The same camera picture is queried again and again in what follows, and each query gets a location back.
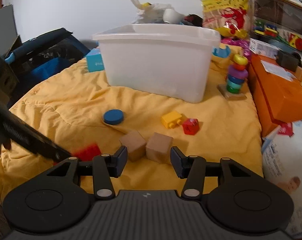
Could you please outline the red wedge block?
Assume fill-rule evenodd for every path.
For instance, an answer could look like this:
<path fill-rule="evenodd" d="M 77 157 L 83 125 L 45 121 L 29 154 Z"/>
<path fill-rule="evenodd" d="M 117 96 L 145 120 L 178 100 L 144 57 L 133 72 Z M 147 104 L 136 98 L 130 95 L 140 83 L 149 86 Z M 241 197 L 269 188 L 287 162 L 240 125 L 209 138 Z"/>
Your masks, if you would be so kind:
<path fill-rule="evenodd" d="M 76 151 L 72 154 L 73 157 L 79 159 L 79 161 L 92 161 L 95 156 L 101 155 L 102 152 L 96 143 L 93 143 L 85 148 Z"/>

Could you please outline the left wooden cube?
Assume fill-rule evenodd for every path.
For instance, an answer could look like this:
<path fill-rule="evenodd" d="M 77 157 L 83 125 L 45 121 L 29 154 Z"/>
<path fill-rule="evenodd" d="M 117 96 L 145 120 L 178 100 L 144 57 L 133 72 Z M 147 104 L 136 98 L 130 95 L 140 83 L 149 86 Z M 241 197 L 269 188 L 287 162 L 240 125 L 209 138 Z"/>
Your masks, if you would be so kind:
<path fill-rule="evenodd" d="M 128 150 L 128 159 L 131 162 L 140 160 L 146 155 L 146 140 L 138 131 L 131 131 L 120 138 L 120 143 Z"/>

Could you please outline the wooden cube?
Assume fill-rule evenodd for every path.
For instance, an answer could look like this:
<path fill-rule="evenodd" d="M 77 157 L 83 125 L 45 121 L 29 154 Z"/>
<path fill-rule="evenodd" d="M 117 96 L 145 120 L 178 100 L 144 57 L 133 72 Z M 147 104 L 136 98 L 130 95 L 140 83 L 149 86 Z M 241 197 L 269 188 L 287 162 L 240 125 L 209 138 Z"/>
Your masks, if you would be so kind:
<path fill-rule="evenodd" d="M 138 131 L 131 131 L 120 138 L 120 143 L 128 150 L 128 159 L 131 162 L 140 160 L 146 155 L 146 140 Z"/>
<path fill-rule="evenodd" d="M 172 137 L 160 133 L 154 133 L 149 138 L 146 145 L 147 158 L 157 163 L 169 164 L 172 142 Z"/>

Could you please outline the right wooden cube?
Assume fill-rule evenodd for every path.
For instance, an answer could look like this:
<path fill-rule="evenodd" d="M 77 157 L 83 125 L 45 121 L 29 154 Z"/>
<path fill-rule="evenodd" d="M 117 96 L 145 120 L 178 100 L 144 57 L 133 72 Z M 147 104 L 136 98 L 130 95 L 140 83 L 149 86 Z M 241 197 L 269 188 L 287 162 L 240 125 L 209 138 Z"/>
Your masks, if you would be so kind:
<path fill-rule="evenodd" d="M 147 158 L 157 163 L 169 164 L 172 142 L 172 137 L 160 133 L 154 133 L 149 138 L 146 145 Z"/>

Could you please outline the blue black fabric bag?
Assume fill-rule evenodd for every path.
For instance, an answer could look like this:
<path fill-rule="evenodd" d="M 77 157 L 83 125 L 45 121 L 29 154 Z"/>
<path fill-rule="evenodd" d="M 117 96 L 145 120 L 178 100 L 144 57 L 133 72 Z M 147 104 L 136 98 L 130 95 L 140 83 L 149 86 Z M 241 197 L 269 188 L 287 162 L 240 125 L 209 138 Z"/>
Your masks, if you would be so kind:
<path fill-rule="evenodd" d="M 35 85 L 78 62 L 90 49 L 65 28 L 49 31 L 12 46 L 5 62 L 15 73 L 18 84 L 10 103 L 18 101 Z"/>

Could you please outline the red small block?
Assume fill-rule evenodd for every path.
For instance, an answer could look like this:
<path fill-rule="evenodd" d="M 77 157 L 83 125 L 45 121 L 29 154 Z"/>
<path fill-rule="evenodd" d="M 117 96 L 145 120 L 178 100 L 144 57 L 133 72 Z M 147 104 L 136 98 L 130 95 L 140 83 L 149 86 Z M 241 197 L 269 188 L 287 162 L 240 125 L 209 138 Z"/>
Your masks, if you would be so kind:
<path fill-rule="evenodd" d="M 183 127 L 183 132 L 186 135 L 195 135 L 200 129 L 199 121 L 193 118 L 187 119 L 182 124 L 182 127 Z"/>

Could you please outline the grey panel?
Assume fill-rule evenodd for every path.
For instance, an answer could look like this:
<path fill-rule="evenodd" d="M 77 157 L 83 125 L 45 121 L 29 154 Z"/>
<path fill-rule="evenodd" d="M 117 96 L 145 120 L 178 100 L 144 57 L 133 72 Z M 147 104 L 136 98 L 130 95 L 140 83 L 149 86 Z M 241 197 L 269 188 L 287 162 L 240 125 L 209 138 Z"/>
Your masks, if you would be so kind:
<path fill-rule="evenodd" d="M 13 6 L 5 6 L 0 9 L 0 55 L 7 53 L 17 36 Z"/>

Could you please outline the blue round disc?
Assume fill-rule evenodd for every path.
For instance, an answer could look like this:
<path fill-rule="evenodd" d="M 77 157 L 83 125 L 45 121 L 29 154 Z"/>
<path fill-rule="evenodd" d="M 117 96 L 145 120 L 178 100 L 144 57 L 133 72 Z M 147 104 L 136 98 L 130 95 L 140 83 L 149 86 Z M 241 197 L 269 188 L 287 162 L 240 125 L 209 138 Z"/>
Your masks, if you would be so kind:
<path fill-rule="evenodd" d="M 103 121 L 109 125 L 118 125 L 124 120 L 124 114 L 120 109 L 111 109 L 104 113 Z"/>

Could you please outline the yellow duplo brick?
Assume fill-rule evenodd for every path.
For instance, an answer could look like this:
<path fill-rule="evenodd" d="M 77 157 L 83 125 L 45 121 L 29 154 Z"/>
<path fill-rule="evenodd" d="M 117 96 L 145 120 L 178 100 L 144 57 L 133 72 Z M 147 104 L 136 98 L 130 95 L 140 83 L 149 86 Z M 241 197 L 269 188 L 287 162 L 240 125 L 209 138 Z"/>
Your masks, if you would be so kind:
<path fill-rule="evenodd" d="M 173 129 L 182 124 L 182 115 L 177 111 L 169 112 L 161 116 L 161 123 L 166 129 Z"/>

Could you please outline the yellow quilted blanket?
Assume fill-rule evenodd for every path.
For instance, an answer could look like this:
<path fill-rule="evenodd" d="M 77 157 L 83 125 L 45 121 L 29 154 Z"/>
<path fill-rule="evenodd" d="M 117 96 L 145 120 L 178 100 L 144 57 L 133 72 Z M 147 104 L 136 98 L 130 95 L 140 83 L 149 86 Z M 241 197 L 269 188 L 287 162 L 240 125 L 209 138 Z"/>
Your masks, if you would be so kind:
<path fill-rule="evenodd" d="M 217 88 L 226 74 L 226 69 L 211 63 L 203 100 L 188 103 L 110 86 L 104 71 L 89 72 L 86 61 L 80 60 L 36 85 L 10 111 L 71 153 L 96 143 L 103 153 L 112 154 L 126 133 L 138 131 L 144 139 L 160 133 L 172 137 L 184 154 L 200 155 L 207 161 L 230 157 L 262 174 L 261 124 L 252 95 L 244 85 L 245 100 L 226 100 Z M 123 112 L 120 124 L 103 121 L 111 109 Z M 172 111 L 182 115 L 182 124 L 197 119 L 199 131 L 186 135 L 182 124 L 166 129 L 161 116 Z"/>

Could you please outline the light blue small box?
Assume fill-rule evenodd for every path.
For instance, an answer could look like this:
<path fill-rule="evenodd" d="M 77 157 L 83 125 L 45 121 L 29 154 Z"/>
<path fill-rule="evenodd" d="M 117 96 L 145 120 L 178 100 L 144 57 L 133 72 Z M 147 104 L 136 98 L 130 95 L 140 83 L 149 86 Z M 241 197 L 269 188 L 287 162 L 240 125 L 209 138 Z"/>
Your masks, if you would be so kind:
<path fill-rule="evenodd" d="M 103 59 L 99 48 L 92 49 L 86 56 L 86 62 L 89 72 L 104 70 Z"/>

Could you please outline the baby wipes pack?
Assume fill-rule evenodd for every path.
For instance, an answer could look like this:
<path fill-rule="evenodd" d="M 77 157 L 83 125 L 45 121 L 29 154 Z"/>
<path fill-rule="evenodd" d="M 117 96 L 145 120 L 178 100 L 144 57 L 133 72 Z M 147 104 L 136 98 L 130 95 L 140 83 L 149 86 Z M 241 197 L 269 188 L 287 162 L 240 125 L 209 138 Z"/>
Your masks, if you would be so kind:
<path fill-rule="evenodd" d="M 294 212 L 286 232 L 302 239 L 302 120 L 274 129 L 264 137 L 261 152 L 265 178 L 293 199 Z"/>

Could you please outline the white plastic storage bin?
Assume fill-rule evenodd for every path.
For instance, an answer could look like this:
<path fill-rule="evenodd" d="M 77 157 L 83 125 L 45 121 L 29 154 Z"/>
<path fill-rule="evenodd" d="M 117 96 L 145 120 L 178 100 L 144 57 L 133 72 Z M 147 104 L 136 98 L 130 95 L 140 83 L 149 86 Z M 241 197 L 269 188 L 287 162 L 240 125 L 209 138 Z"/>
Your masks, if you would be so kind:
<path fill-rule="evenodd" d="M 177 24 L 129 24 L 93 39 L 109 85 L 190 103 L 202 101 L 212 51 L 221 41 L 213 29 Z"/>

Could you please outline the orange cardboard box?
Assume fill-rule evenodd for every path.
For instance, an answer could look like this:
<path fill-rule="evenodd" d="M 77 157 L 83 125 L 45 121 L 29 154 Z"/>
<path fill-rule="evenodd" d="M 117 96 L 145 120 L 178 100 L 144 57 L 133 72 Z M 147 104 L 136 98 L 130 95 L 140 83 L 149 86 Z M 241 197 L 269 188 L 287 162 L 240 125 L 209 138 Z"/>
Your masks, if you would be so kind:
<path fill-rule="evenodd" d="M 263 61 L 276 64 L 268 57 L 255 55 L 248 66 L 248 86 L 256 105 L 265 137 L 283 123 L 302 120 L 302 86 L 297 79 L 285 80 L 265 71 Z"/>

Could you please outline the yellow red snack bag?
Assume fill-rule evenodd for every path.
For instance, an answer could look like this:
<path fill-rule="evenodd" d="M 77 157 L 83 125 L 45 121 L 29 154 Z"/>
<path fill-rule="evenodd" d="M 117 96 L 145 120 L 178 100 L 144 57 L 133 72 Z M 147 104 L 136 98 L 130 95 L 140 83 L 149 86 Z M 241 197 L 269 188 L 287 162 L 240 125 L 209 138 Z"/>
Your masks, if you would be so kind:
<path fill-rule="evenodd" d="M 202 26 L 221 36 L 246 39 L 250 30 L 250 0 L 200 0 Z"/>

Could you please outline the white plastic bag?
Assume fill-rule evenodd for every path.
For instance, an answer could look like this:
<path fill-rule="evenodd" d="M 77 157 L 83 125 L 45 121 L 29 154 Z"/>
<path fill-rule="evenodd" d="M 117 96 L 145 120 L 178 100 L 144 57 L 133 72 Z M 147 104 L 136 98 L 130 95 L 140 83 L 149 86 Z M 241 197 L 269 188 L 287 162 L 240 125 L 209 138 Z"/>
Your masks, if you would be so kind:
<path fill-rule="evenodd" d="M 141 3 L 139 0 L 130 0 L 137 8 L 137 16 L 133 24 L 180 24 L 185 16 L 177 12 L 170 4 Z"/>

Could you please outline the clear toy bricks container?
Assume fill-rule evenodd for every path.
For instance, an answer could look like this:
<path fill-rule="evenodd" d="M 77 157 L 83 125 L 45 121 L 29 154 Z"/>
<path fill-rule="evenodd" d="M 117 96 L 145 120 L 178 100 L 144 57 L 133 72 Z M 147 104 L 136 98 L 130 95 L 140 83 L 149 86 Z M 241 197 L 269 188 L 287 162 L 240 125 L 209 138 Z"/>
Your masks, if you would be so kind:
<path fill-rule="evenodd" d="M 302 53 L 302 0 L 251 0 L 251 35 Z"/>

